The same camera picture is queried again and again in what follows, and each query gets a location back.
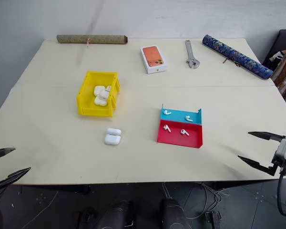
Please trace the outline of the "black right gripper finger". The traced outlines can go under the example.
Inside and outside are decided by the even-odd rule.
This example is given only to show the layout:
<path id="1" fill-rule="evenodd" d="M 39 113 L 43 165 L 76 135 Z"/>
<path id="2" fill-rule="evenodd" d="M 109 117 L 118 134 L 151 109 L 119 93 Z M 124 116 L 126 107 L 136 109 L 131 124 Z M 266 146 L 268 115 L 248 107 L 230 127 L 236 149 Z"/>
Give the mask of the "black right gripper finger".
<path id="1" fill-rule="evenodd" d="M 259 162 L 254 161 L 254 160 L 249 159 L 249 158 L 246 158 L 246 157 L 243 157 L 243 156 L 238 156 L 238 158 L 241 159 L 242 161 L 244 161 L 249 166 L 251 166 L 251 167 L 253 167 L 259 171 L 265 172 L 271 176 L 275 175 L 277 167 L 278 167 L 278 165 L 276 165 L 276 164 L 273 164 L 272 166 L 269 166 L 269 167 L 265 167 L 265 166 L 260 165 Z"/>
<path id="2" fill-rule="evenodd" d="M 264 139 L 264 140 L 274 140 L 274 141 L 278 141 L 281 142 L 282 139 L 285 139 L 286 136 L 285 135 L 277 135 L 277 134 L 273 134 L 270 132 L 259 132 L 259 131 L 252 131 L 252 132 L 248 132 L 248 134 L 253 135 L 255 137 Z"/>

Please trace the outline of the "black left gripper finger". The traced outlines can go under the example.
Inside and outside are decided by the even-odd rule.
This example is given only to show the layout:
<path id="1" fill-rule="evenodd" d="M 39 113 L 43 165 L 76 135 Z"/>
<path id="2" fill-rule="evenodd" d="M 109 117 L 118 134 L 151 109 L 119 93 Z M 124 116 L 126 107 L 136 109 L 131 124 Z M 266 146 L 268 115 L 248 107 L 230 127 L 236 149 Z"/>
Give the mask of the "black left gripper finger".
<path id="1" fill-rule="evenodd" d="M 7 155 L 8 153 L 14 151 L 16 148 L 9 147 L 9 148 L 1 148 L 0 149 L 0 157 Z"/>
<path id="2" fill-rule="evenodd" d="M 31 169 L 31 167 L 28 167 L 25 169 L 18 170 L 12 174 L 9 174 L 6 179 L 0 181 L 0 189 L 3 189 L 5 187 L 15 183 L 16 181 L 21 179 L 25 174 L 27 174 L 30 171 L 30 169 Z"/>

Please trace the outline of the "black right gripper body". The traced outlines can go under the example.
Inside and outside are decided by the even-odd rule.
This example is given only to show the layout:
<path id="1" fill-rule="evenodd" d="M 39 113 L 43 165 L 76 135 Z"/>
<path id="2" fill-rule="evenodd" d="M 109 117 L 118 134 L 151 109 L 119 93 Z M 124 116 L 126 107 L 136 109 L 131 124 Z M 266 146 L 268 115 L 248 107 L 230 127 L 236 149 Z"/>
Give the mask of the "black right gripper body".
<path id="1" fill-rule="evenodd" d="M 278 167 L 283 166 L 284 160 L 282 158 L 280 158 L 279 156 L 275 156 L 272 159 L 272 163 L 273 163 L 273 168 L 278 168 Z"/>

